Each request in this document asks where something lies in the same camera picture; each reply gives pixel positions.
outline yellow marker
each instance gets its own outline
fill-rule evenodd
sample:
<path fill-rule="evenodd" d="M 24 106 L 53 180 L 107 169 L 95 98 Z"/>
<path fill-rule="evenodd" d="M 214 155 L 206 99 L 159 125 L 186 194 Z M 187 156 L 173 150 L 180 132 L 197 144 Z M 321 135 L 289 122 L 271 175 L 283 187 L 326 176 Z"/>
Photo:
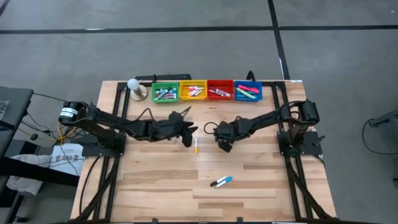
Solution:
<path fill-rule="evenodd" d="M 195 137 L 195 154 L 198 154 L 198 138 Z"/>
<path fill-rule="evenodd" d="M 252 98 L 252 99 L 256 99 L 256 97 L 250 95 L 249 93 L 246 93 L 245 91 L 241 90 L 240 88 L 236 87 L 236 90 L 238 90 L 240 93 L 242 93 L 243 95 Z"/>

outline blue basket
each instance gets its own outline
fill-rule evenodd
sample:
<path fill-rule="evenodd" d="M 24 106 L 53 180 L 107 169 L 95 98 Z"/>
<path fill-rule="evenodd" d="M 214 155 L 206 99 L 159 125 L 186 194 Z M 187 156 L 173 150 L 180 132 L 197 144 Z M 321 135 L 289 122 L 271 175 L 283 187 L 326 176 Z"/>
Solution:
<path fill-rule="evenodd" d="M 258 94 L 252 94 L 250 93 L 250 95 L 256 96 L 256 99 L 252 99 L 249 97 L 242 97 L 239 96 L 239 91 L 236 90 L 236 87 L 238 87 L 238 85 L 242 85 L 242 86 L 247 86 L 247 87 L 254 87 L 257 88 L 259 90 Z M 252 82 L 252 81 L 235 81 L 234 82 L 234 92 L 235 92 L 235 100 L 240 100 L 240 101 L 250 101 L 250 102 L 258 102 L 260 100 L 262 100 L 262 83 L 261 82 Z"/>

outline plastic basket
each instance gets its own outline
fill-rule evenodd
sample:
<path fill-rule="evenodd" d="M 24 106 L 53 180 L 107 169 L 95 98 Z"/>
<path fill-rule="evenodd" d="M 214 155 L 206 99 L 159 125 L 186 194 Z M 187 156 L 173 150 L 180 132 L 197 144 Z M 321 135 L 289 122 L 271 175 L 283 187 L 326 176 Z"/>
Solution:
<path fill-rule="evenodd" d="M 229 93 L 231 96 L 220 96 L 210 91 L 210 88 L 216 88 Z M 234 97 L 233 80 L 207 80 L 207 96 L 209 100 L 232 100 Z"/>
<path fill-rule="evenodd" d="M 176 88 L 177 90 L 177 97 L 176 99 L 156 99 L 156 91 L 160 90 L 160 89 L 170 89 L 170 88 Z M 153 83 L 152 84 L 152 100 L 155 103 L 175 103 L 178 101 L 178 82 L 174 82 L 174 83 Z"/>
<path fill-rule="evenodd" d="M 255 99 L 249 98 L 249 97 L 241 97 L 239 96 L 240 93 L 239 91 L 236 90 L 236 87 L 238 85 L 246 86 L 246 87 L 254 87 L 259 90 L 258 94 L 250 93 L 252 96 L 256 96 Z M 249 102 L 258 102 L 262 100 L 262 83 L 261 82 L 252 82 L 252 81 L 235 81 L 234 82 L 234 87 L 235 87 L 235 100 L 240 100 L 240 101 L 249 101 Z"/>
<path fill-rule="evenodd" d="M 207 97 L 207 86 L 206 80 L 181 80 L 180 81 L 180 98 L 181 100 L 204 100 Z M 197 86 L 203 87 L 202 92 L 197 96 L 190 96 L 188 93 L 191 92 L 188 87 Z"/>

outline wooden table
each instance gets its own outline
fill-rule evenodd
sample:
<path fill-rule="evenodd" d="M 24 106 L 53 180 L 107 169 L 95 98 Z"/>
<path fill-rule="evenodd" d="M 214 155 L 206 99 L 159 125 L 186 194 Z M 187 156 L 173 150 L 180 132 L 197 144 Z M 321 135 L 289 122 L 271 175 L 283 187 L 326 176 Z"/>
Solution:
<path fill-rule="evenodd" d="M 116 85 L 114 81 L 103 82 L 98 108 L 112 112 Z M 286 87 L 289 101 L 306 99 L 303 83 L 286 81 Z M 184 147 L 181 139 L 151 143 L 128 138 L 120 161 L 111 221 L 149 222 L 158 218 L 161 222 L 225 222 L 236 221 L 236 217 L 245 221 L 295 220 L 285 163 L 279 154 L 277 125 L 236 142 L 230 153 L 219 149 L 214 137 L 203 131 L 209 121 L 232 121 L 237 115 L 252 118 L 274 110 L 271 88 L 263 87 L 263 97 L 258 103 L 180 100 L 171 104 L 155 104 L 150 96 L 140 102 L 129 98 L 128 119 L 135 119 L 145 108 L 152 110 L 155 119 L 167 119 L 172 111 L 192 106 L 185 118 L 199 127 L 194 133 L 199 153 L 195 155 L 194 147 Z M 322 163 L 314 156 L 302 156 L 302 160 L 309 191 L 327 213 L 335 216 Z M 84 162 L 71 218 L 78 216 L 81 188 L 93 161 L 89 158 Z M 102 159 L 88 179 L 83 208 L 97 191 L 101 166 Z M 219 189 L 210 187 L 224 175 L 233 180 Z M 298 197 L 304 217 L 299 190 Z M 100 217 L 104 217 L 108 193 L 103 198 Z"/>

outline concrete floor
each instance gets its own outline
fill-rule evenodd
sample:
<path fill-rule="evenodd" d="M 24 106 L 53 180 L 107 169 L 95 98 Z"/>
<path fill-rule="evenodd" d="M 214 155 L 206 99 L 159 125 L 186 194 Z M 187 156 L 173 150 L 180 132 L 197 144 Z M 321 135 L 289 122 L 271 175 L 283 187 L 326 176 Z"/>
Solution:
<path fill-rule="evenodd" d="M 274 4 L 280 26 L 398 24 L 394 0 Z M 0 17 L 0 30 L 271 24 L 267 1 L 260 0 L 12 0 Z M 302 79 L 318 106 L 317 130 L 326 136 L 326 173 L 338 216 L 397 223 L 392 177 L 398 176 L 398 158 L 368 152 L 361 128 L 367 119 L 398 108 L 398 30 L 283 31 L 281 36 L 291 79 Z M 253 70 L 257 79 L 282 78 L 273 31 L 0 35 L 0 49 L 0 85 L 68 100 L 96 101 L 103 80 L 154 73 L 244 78 Z M 29 112 L 55 128 L 61 107 L 34 96 Z M 368 133 L 373 149 L 396 150 L 378 130 Z M 20 215 L 28 215 L 30 223 L 68 220 L 75 190 L 45 184 L 39 200 L 24 200 Z M 0 222 L 6 213 L 0 209 Z"/>

